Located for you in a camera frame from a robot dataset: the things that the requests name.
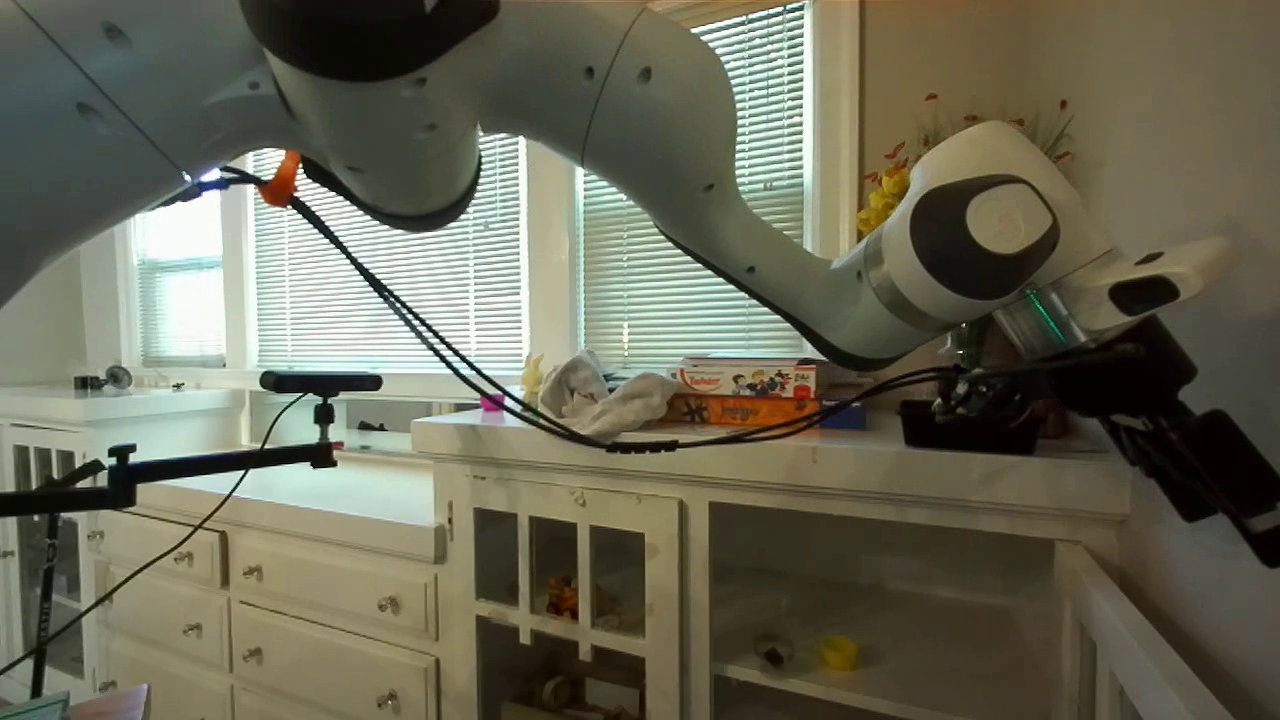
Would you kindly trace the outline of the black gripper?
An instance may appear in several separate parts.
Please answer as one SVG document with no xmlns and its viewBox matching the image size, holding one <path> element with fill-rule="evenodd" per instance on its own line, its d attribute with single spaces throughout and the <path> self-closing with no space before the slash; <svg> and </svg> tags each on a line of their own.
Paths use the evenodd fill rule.
<svg viewBox="0 0 1280 720">
<path fill-rule="evenodd" d="M 1069 352 L 1047 382 L 1069 413 L 1096 419 L 1121 454 L 1160 483 L 1186 521 L 1226 510 L 1266 567 L 1280 567 L 1280 472 L 1242 422 L 1194 413 L 1180 388 L 1195 362 L 1160 321 Z"/>
</svg>

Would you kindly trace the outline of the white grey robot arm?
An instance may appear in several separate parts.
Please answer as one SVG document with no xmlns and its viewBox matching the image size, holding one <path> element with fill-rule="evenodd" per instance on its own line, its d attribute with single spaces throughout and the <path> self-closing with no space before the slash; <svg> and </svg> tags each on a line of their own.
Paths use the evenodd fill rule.
<svg viewBox="0 0 1280 720">
<path fill-rule="evenodd" d="M 1210 247 L 1125 264 L 1057 160 L 981 121 L 819 258 L 735 189 L 723 58 L 639 0 L 0 0 L 0 294 L 256 146 L 294 146 L 379 223 L 446 229 L 488 130 L 597 171 L 846 368 L 1001 321 L 1180 517 L 1276 554 L 1276 472 L 1229 414 L 1180 403 L 1194 362 L 1157 321 L 1206 289 Z"/>
</svg>

